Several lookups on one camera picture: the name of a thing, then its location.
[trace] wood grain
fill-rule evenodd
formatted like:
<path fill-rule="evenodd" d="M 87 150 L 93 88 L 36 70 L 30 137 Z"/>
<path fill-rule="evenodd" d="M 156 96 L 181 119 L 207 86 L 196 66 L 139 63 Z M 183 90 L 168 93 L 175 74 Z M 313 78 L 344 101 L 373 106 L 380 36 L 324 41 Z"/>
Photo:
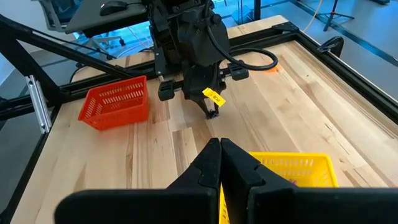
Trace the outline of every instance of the wood grain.
<path fill-rule="evenodd" d="M 285 21 L 276 16 L 228 32 L 235 37 Z M 147 122 L 99 132 L 77 121 L 83 100 L 63 105 L 12 223 L 53 223 L 59 201 L 83 189 L 165 188 L 211 137 L 230 138 L 247 151 L 325 152 L 341 186 L 396 187 L 397 125 L 298 43 L 269 50 L 277 54 L 278 67 L 228 80 L 226 104 L 212 120 L 181 93 L 160 102 L 157 80 L 148 82 Z M 111 63 L 152 58 L 140 53 Z M 238 58 L 269 63 L 254 53 Z M 100 73 L 85 68 L 75 80 Z"/>

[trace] tripod stand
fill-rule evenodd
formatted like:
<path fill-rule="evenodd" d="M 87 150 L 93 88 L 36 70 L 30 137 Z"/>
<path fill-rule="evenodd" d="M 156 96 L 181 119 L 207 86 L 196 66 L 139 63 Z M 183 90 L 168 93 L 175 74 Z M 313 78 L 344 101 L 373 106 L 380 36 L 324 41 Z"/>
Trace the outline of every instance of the tripod stand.
<path fill-rule="evenodd" d="M 338 1 L 338 0 L 335 0 L 335 3 L 334 3 L 334 5 L 333 5 L 333 9 L 331 10 L 331 12 L 328 12 L 328 13 L 319 13 L 319 14 L 318 14 L 319 16 L 320 16 L 320 15 L 329 15 L 329 16 L 328 16 L 328 22 L 326 22 L 326 25 L 325 25 L 325 28 L 323 28 L 323 31 L 328 30 L 328 28 L 330 27 L 331 21 L 332 21 L 333 19 L 336 19 L 336 18 L 339 18 L 339 17 L 346 17 L 346 18 L 349 18 L 349 19 L 354 19 L 354 17 L 352 17 L 352 16 L 347 16 L 347 15 L 340 14 L 340 13 L 336 13 L 336 12 L 335 12 L 336 6 L 337 6 L 337 1 Z"/>

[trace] red basket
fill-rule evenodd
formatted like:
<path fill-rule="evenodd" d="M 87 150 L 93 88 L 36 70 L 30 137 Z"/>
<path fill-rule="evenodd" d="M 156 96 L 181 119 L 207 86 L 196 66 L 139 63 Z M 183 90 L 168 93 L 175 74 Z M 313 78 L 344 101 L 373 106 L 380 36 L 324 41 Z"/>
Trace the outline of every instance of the red basket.
<path fill-rule="evenodd" d="M 141 76 L 90 89 L 78 120 L 100 131 L 147 120 L 146 80 Z"/>

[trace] yellow tag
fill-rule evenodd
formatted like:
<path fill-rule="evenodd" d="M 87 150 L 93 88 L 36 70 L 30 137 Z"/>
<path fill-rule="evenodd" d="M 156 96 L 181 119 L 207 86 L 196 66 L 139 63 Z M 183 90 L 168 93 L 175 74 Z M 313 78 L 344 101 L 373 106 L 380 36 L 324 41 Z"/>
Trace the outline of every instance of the yellow tag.
<path fill-rule="evenodd" d="M 213 100 L 219 107 L 221 107 L 225 100 L 217 92 L 213 91 L 211 88 L 206 88 L 202 91 L 205 96 Z"/>

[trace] black bracket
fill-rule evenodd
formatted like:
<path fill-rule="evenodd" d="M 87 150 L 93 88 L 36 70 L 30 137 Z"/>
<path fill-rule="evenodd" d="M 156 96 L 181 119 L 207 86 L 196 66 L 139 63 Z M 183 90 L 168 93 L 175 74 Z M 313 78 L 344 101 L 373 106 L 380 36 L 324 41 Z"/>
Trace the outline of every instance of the black bracket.
<path fill-rule="evenodd" d="M 229 63 L 228 64 L 228 73 L 231 74 L 231 77 L 235 81 L 239 81 L 245 78 L 249 78 L 249 70 L 240 67 L 239 65 Z"/>
<path fill-rule="evenodd" d="M 340 57 L 341 51 L 344 46 L 344 38 L 340 36 L 332 37 L 324 44 L 318 47 L 319 52 L 325 53 L 330 50 L 331 53 L 335 54 L 337 57 Z"/>
<path fill-rule="evenodd" d="M 171 100 L 172 98 L 174 98 L 174 83 L 174 80 L 164 81 L 160 83 L 157 94 L 161 101 Z"/>
<path fill-rule="evenodd" d="M 273 25 L 272 28 L 275 30 L 289 31 L 289 32 L 295 32 L 299 30 L 299 28 L 291 22 L 284 22 L 282 24 Z"/>

